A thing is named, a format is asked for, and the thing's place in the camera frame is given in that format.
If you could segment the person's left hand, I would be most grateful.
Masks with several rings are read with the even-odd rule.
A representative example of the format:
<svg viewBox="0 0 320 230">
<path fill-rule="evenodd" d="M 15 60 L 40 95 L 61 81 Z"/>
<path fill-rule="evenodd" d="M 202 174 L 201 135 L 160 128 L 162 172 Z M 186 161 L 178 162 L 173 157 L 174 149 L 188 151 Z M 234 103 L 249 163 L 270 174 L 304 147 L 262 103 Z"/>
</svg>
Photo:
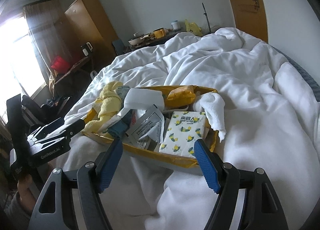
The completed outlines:
<svg viewBox="0 0 320 230">
<path fill-rule="evenodd" d="M 28 213 L 32 213 L 36 204 L 36 199 L 29 189 L 32 183 L 33 179 L 31 175 L 26 175 L 24 178 L 19 179 L 17 184 L 18 193 L 20 195 L 20 204 Z"/>
</svg>

